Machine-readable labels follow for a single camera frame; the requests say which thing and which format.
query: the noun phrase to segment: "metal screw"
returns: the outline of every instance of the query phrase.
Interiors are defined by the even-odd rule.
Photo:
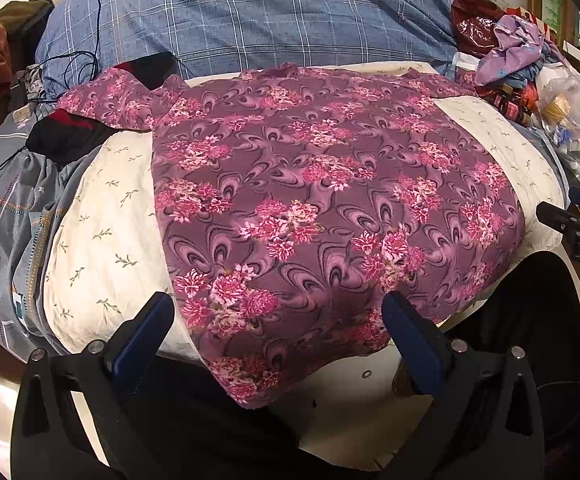
[[[98,354],[103,350],[103,348],[105,348],[105,343],[100,339],[95,339],[87,345],[87,351],[90,352],[90,354]]]
[[[510,353],[512,354],[513,357],[516,357],[517,359],[523,359],[524,357],[526,357],[526,351],[522,349],[520,346],[513,346],[512,349],[510,350]]]
[[[40,361],[45,357],[46,351],[44,348],[37,348],[36,350],[32,350],[30,354],[30,359],[32,361]]]
[[[452,348],[452,350],[458,352],[459,354],[468,351],[468,344],[463,339],[452,340],[452,342],[450,343],[450,347]]]

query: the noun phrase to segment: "clear plastic bag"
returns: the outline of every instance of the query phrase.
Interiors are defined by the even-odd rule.
[[[537,108],[544,130],[561,161],[580,181],[580,77],[571,73],[552,79],[542,95]]]

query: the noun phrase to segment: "purple floral shirt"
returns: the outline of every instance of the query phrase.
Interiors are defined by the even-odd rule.
[[[428,319],[507,269],[524,215],[500,166],[432,101],[438,75],[294,65],[153,92],[123,70],[58,103],[153,131],[155,209],[205,363],[257,408],[327,363],[385,347],[383,295]]]

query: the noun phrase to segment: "person's leg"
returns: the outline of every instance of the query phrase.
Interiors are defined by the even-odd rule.
[[[472,348],[526,351],[537,386],[580,381],[580,304],[563,260],[547,251],[523,260],[474,314],[446,333]],[[580,386],[539,391],[546,451],[580,431]]]
[[[266,408],[241,408],[197,365],[156,357],[137,394],[121,399],[132,426],[172,478],[367,479],[298,449]]]

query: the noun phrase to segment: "blue plaid blanket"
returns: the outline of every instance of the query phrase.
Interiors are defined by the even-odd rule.
[[[300,66],[387,60],[429,62],[445,73],[456,51],[453,0],[101,0],[102,69],[156,52],[191,78],[293,61]],[[38,62],[94,51],[97,0],[64,0],[52,12]],[[54,60],[49,95],[89,79],[91,60]]]

